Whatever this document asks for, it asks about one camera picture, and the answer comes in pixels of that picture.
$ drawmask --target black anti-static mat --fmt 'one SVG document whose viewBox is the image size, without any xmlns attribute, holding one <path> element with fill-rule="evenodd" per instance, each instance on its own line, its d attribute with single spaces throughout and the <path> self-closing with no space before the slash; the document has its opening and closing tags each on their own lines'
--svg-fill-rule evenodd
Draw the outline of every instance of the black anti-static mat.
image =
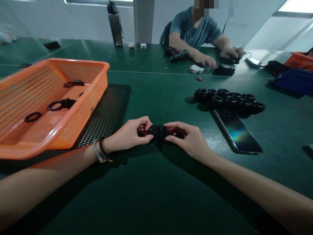
<svg viewBox="0 0 313 235">
<path fill-rule="evenodd" d="M 0 172 L 13 174 L 41 161 L 89 145 L 93 143 L 94 139 L 112 135 L 123 124 L 130 93 L 130 86 L 109 84 L 71 149 L 47 150 L 33 158 L 22 161 L 0 160 Z"/>
</svg>

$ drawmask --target blue plastic bin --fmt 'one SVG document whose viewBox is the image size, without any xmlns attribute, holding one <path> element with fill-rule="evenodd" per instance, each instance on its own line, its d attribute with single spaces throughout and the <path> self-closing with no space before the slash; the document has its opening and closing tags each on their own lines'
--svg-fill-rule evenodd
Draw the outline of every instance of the blue plastic bin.
<svg viewBox="0 0 313 235">
<path fill-rule="evenodd" d="M 313 93 L 313 72 L 302 69 L 292 69 L 282 73 L 273 81 L 275 86 L 301 94 Z"/>
</svg>

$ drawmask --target cordless drill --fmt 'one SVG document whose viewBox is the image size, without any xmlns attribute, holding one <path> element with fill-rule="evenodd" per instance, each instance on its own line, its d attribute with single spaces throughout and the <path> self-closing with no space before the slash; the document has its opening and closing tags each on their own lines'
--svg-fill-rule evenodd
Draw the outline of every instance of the cordless drill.
<svg viewBox="0 0 313 235">
<path fill-rule="evenodd" d="M 167 55 L 171 55 L 171 57 L 167 60 L 171 60 L 172 62 L 177 62 L 189 57 L 189 52 L 187 50 L 178 51 L 173 47 L 166 47 L 165 53 Z"/>
</svg>

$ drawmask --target gray water bottle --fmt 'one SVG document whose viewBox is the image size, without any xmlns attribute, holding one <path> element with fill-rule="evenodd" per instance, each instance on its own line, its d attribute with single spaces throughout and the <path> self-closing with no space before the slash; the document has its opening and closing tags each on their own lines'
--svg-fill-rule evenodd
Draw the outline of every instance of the gray water bottle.
<svg viewBox="0 0 313 235">
<path fill-rule="evenodd" d="M 123 46 L 122 38 L 124 38 L 124 36 L 122 36 L 123 30 L 119 17 L 119 12 L 113 1 L 109 1 L 108 13 L 114 45 L 117 47 L 122 47 Z"/>
</svg>

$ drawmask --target orange plastic basket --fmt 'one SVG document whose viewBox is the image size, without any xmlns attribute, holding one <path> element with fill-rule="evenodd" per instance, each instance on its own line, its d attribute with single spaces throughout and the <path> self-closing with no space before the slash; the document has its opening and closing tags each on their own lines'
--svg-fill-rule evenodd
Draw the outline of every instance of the orange plastic basket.
<svg viewBox="0 0 313 235">
<path fill-rule="evenodd" d="M 71 148 L 108 86 L 109 67 L 107 62 L 54 58 L 0 81 L 0 159 L 22 160 L 47 149 Z M 63 87 L 74 80 L 85 85 Z M 66 98 L 77 100 L 70 109 L 47 109 Z M 42 116 L 25 122 L 33 112 Z"/>
<path fill-rule="evenodd" d="M 298 68 L 313 71 L 313 53 L 310 56 L 304 55 L 303 52 L 292 52 L 292 56 L 287 60 L 285 65 L 292 69 Z"/>
</svg>

